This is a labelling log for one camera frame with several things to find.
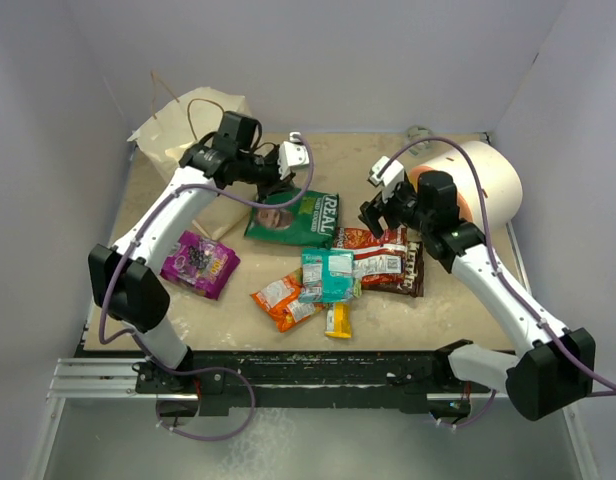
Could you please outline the brown paper bag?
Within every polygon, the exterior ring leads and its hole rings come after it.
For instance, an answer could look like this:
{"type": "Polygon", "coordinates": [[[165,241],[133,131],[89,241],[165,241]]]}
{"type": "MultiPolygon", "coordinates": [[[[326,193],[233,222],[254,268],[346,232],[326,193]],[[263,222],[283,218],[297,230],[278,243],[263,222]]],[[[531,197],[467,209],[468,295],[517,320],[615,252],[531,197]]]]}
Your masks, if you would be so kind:
{"type": "MultiPolygon", "coordinates": [[[[165,182],[169,182],[184,151],[205,135],[216,131],[224,113],[233,111],[249,115],[250,107],[242,95],[198,87],[178,95],[155,72],[151,71],[152,92],[162,87],[172,99],[161,109],[151,102],[151,115],[136,129],[128,141],[136,144],[152,162],[165,182]]],[[[249,212],[248,207],[223,196],[204,209],[192,225],[202,235],[221,239],[249,212]]]]}

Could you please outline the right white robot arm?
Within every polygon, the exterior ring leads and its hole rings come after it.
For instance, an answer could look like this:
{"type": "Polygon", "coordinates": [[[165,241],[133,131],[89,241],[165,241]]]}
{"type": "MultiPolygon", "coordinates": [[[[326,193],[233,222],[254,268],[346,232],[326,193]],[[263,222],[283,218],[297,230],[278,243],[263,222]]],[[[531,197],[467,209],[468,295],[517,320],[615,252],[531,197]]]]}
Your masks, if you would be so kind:
{"type": "Polygon", "coordinates": [[[372,168],[368,181],[380,191],[361,205],[359,218],[372,234],[398,226],[416,231],[428,254],[473,293],[514,347],[506,354],[461,340],[440,349],[432,369],[440,389],[480,384],[506,394],[531,421],[591,394],[586,372],[594,367],[594,339],[547,312],[489,251],[482,231],[461,216],[450,174],[428,171],[412,185],[393,164],[372,168]]]}

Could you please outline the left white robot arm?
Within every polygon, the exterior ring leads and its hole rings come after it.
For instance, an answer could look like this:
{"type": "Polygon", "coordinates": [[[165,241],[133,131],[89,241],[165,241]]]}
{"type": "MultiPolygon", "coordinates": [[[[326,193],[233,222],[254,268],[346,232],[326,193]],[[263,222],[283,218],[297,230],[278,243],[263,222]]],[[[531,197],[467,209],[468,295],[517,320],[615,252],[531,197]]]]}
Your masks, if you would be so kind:
{"type": "Polygon", "coordinates": [[[314,168],[311,147],[300,133],[291,133],[267,155],[257,152],[261,134],[258,120],[225,112],[217,130],[184,151],[164,191],[138,223],[113,245],[97,244],[89,253],[100,343],[114,340],[106,334],[107,319],[121,322],[121,332],[160,367],[159,381],[172,392],[186,390],[194,378],[186,362],[190,349],[167,318],[170,297],[159,279],[172,247],[217,197],[238,200],[227,189],[233,183],[254,185],[266,195],[287,184],[297,170],[314,168]]]}

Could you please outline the green chips bag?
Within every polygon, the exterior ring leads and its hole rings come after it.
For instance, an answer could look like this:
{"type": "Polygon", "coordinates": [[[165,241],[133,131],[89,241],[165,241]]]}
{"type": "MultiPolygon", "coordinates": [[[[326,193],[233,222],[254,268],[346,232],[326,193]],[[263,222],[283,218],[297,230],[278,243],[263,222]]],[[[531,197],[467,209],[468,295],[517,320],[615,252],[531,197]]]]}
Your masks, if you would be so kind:
{"type": "Polygon", "coordinates": [[[254,208],[244,236],[275,244],[331,248],[338,227],[339,195],[308,190],[298,202],[279,207],[298,192],[294,189],[269,196],[265,203],[274,208],[254,208]]]}

